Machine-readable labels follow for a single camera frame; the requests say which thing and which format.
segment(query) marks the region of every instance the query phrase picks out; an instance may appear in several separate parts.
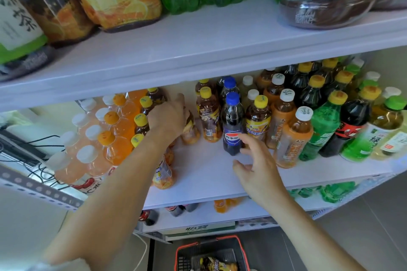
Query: shopping basket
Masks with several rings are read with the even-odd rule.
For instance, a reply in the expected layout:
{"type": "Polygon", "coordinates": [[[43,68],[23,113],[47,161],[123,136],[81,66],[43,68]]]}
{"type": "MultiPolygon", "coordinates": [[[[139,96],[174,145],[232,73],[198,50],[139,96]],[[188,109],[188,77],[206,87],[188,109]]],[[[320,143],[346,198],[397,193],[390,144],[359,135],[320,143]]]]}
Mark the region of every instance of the shopping basket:
{"type": "Polygon", "coordinates": [[[224,263],[237,263],[238,271],[250,271],[245,250],[237,236],[226,236],[180,246],[174,271],[199,271],[199,260],[211,256],[224,263]]]}

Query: yellow bottle cap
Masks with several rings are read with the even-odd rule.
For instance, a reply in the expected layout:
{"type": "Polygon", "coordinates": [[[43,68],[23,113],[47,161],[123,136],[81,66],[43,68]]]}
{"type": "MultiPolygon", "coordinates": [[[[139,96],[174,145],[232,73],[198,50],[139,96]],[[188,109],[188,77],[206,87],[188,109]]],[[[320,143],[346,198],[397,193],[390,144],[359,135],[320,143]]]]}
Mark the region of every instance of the yellow bottle cap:
{"type": "Polygon", "coordinates": [[[209,87],[202,87],[199,93],[202,99],[209,99],[212,95],[212,91],[209,87]]]}
{"type": "Polygon", "coordinates": [[[115,138],[116,136],[112,132],[103,131],[99,134],[98,141],[104,146],[109,146],[114,142],[115,138]]]}
{"type": "Polygon", "coordinates": [[[340,90],[334,90],[328,97],[328,101],[336,105],[342,105],[347,99],[348,95],[340,90]]]}
{"type": "Polygon", "coordinates": [[[256,106],[257,108],[265,108],[265,107],[267,107],[268,101],[269,101],[269,99],[267,99],[267,97],[265,95],[258,95],[254,99],[254,106],[256,106]]]}
{"type": "Polygon", "coordinates": [[[376,86],[364,86],[359,92],[359,96],[366,100],[375,100],[381,94],[381,89],[376,86]]]}
{"type": "Polygon", "coordinates": [[[350,81],[353,78],[353,73],[349,71],[340,71],[338,74],[335,76],[335,80],[338,83],[350,83],[350,81]]]}
{"type": "Polygon", "coordinates": [[[148,122],[147,116],[145,114],[138,114],[134,118],[134,122],[138,127],[143,127],[145,126],[148,122]]]}
{"type": "Polygon", "coordinates": [[[143,140],[144,135],[143,134],[136,134],[131,138],[131,144],[133,145],[134,148],[136,148],[141,141],[143,140]]]}
{"type": "Polygon", "coordinates": [[[324,59],[322,61],[322,66],[326,67],[326,68],[335,68],[336,65],[338,64],[338,57],[334,57],[334,58],[328,58],[328,59],[324,59]]]}
{"type": "Polygon", "coordinates": [[[117,106],[123,106],[126,104],[126,97],[124,94],[116,94],[113,97],[113,103],[117,106]]]}
{"type": "Polygon", "coordinates": [[[309,73],[312,69],[312,62],[302,62],[298,64],[298,71],[302,73],[309,73]]]}
{"type": "Polygon", "coordinates": [[[309,79],[308,85],[312,88],[321,88],[325,83],[325,78],[322,75],[312,75],[309,79]]]}
{"type": "Polygon", "coordinates": [[[143,108],[147,108],[153,104],[153,101],[150,99],[150,97],[145,96],[140,99],[140,104],[143,108]]]}
{"type": "Polygon", "coordinates": [[[104,120],[108,125],[114,125],[119,121],[119,115],[116,112],[108,112],[105,114],[104,120]]]}

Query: bottle cap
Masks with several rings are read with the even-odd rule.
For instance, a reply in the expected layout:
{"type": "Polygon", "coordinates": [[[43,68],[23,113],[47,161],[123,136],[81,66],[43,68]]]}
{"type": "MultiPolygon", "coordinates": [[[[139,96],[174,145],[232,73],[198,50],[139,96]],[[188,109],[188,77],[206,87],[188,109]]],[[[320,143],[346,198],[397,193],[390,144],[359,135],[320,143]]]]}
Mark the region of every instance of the bottle cap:
{"type": "Polygon", "coordinates": [[[138,114],[134,118],[134,122],[138,127],[143,127],[145,126],[148,122],[147,116],[145,114],[138,114]]]}
{"type": "Polygon", "coordinates": [[[144,135],[143,134],[136,134],[131,138],[131,144],[133,145],[134,148],[136,148],[141,141],[143,140],[144,135]]]}
{"type": "Polygon", "coordinates": [[[360,85],[359,90],[362,90],[366,86],[375,86],[378,87],[379,84],[371,79],[365,79],[360,85]]]}
{"type": "Polygon", "coordinates": [[[98,141],[104,146],[111,145],[115,139],[116,136],[110,131],[103,131],[98,136],[98,141]]]}
{"type": "Polygon", "coordinates": [[[86,129],[85,136],[89,140],[98,140],[98,136],[100,133],[103,132],[103,129],[100,125],[92,125],[88,129],[86,129]]]}
{"type": "Polygon", "coordinates": [[[230,92],[226,95],[226,104],[238,105],[240,103],[239,94],[236,92],[230,92]]]}
{"type": "Polygon", "coordinates": [[[225,86],[226,89],[232,89],[236,87],[236,80],[232,76],[227,76],[223,82],[223,86],[225,86]]]}
{"type": "Polygon", "coordinates": [[[396,87],[386,87],[384,88],[383,92],[382,92],[382,97],[387,99],[389,97],[391,97],[392,95],[400,95],[401,94],[401,90],[396,88],[396,87]]]}
{"type": "Polygon", "coordinates": [[[78,142],[79,135],[73,131],[68,131],[61,135],[60,140],[65,147],[72,146],[78,142]]]}
{"type": "Polygon", "coordinates": [[[260,93],[257,89],[250,89],[249,92],[247,93],[247,98],[249,100],[254,101],[259,94],[260,93]]]}
{"type": "Polygon", "coordinates": [[[353,73],[350,71],[339,71],[335,76],[335,80],[338,83],[350,83],[353,78],[353,73]]]}
{"type": "Polygon", "coordinates": [[[325,78],[322,75],[312,75],[309,79],[308,85],[312,88],[321,88],[325,83],[325,78]]]}
{"type": "Polygon", "coordinates": [[[373,81],[378,81],[380,78],[380,73],[374,72],[374,71],[369,71],[366,72],[364,79],[371,79],[373,81]]]}
{"type": "Polygon", "coordinates": [[[58,171],[68,166],[71,161],[72,158],[69,155],[67,155],[63,151],[60,151],[53,154],[46,163],[49,169],[52,169],[53,171],[58,171]]]}
{"type": "Polygon", "coordinates": [[[99,109],[96,112],[95,116],[100,122],[104,122],[105,121],[105,114],[107,114],[108,112],[110,112],[110,110],[107,107],[104,107],[104,108],[99,109]]]}
{"type": "Polygon", "coordinates": [[[381,90],[376,86],[364,86],[359,92],[359,96],[366,100],[375,100],[381,94],[381,90]]]}
{"type": "Polygon", "coordinates": [[[96,101],[92,98],[83,100],[81,102],[81,107],[86,111],[90,111],[96,107],[96,101]]]}
{"type": "Polygon", "coordinates": [[[309,121],[313,114],[314,111],[308,106],[300,106],[295,112],[295,117],[301,121],[309,121]]]}
{"type": "Polygon", "coordinates": [[[353,64],[353,65],[357,66],[360,69],[361,67],[363,67],[365,62],[360,58],[353,58],[353,60],[351,61],[350,64],[353,64]]]}
{"type": "Polygon", "coordinates": [[[243,77],[243,85],[250,86],[253,84],[253,76],[246,75],[243,77]]]}
{"type": "Polygon", "coordinates": [[[209,87],[202,87],[199,93],[202,99],[209,99],[212,95],[212,90],[209,87]]]}
{"type": "Polygon", "coordinates": [[[342,105],[343,103],[346,102],[347,99],[348,95],[340,90],[334,90],[333,92],[330,93],[328,97],[328,101],[336,105],[342,105]]]}
{"type": "Polygon", "coordinates": [[[386,99],[384,105],[393,110],[402,110],[407,105],[407,100],[401,95],[392,95],[386,99]]]}
{"type": "Polygon", "coordinates": [[[108,125],[114,125],[119,121],[119,115],[116,112],[108,112],[105,114],[105,122],[108,125]]]}
{"type": "Polygon", "coordinates": [[[114,105],[114,102],[113,102],[114,96],[115,96],[115,94],[108,94],[108,95],[105,95],[105,96],[102,98],[103,103],[106,104],[107,106],[112,106],[112,105],[114,105]]]}
{"type": "Polygon", "coordinates": [[[148,96],[144,96],[140,99],[140,104],[143,108],[150,107],[153,104],[153,101],[148,96]]]}
{"type": "Polygon", "coordinates": [[[349,71],[353,75],[357,75],[360,72],[360,68],[354,64],[349,64],[345,67],[345,71],[349,71]]]}
{"type": "Polygon", "coordinates": [[[256,106],[257,108],[265,108],[265,107],[267,107],[268,101],[269,101],[269,99],[267,99],[267,97],[265,95],[258,95],[254,99],[254,106],[256,106]]]}
{"type": "Polygon", "coordinates": [[[295,92],[292,89],[283,89],[280,94],[280,99],[284,102],[291,102],[294,100],[295,92]]]}
{"type": "Polygon", "coordinates": [[[98,151],[91,145],[84,146],[77,153],[77,159],[84,163],[92,163],[98,156],[98,151]]]}
{"type": "Polygon", "coordinates": [[[326,68],[333,69],[336,67],[337,64],[338,64],[338,57],[323,59],[323,61],[322,61],[322,66],[324,66],[326,68]]]}
{"type": "Polygon", "coordinates": [[[302,62],[298,64],[298,72],[309,73],[312,69],[312,62],[302,62]]]}
{"type": "Polygon", "coordinates": [[[84,127],[85,125],[88,124],[88,122],[90,121],[90,118],[87,114],[85,113],[80,113],[75,115],[72,118],[72,123],[76,126],[76,127],[84,127]]]}
{"type": "Polygon", "coordinates": [[[280,86],[280,85],[284,84],[284,80],[285,80],[284,74],[277,73],[277,74],[273,75],[272,83],[274,85],[280,86]]]}
{"type": "Polygon", "coordinates": [[[117,106],[123,106],[126,104],[126,96],[122,93],[118,93],[113,98],[113,103],[117,106]]]}

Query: person's right arm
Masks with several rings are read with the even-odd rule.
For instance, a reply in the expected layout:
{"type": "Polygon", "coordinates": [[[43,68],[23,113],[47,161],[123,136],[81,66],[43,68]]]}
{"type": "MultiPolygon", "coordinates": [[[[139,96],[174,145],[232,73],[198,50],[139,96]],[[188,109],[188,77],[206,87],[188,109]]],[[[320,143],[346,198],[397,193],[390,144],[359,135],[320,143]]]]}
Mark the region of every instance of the person's right arm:
{"type": "Polygon", "coordinates": [[[341,248],[288,194],[266,145],[247,135],[240,139],[250,149],[253,165],[234,160],[233,169],[247,194],[278,222],[308,271],[366,271],[341,248]]]}

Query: blue bottle cap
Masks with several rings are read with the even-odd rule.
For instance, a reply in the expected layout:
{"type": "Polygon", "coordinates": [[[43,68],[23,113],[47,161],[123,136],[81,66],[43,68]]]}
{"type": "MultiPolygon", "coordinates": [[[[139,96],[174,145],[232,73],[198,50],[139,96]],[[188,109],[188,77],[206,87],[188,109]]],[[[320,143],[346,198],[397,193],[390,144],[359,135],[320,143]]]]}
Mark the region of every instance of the blue bottle cap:
{"type": "Polygon", "coordinates": [[[230,92],[226,95],[226,104],[228,105],[237,105],[239,104],[239,94],[236,92],[230,92]]]}
{"type": "Polygon", "coordinates": [[[223,85],[227,89],[232,89],[236,87],[236,80],[232,76],[226,76],[223,85]]]}

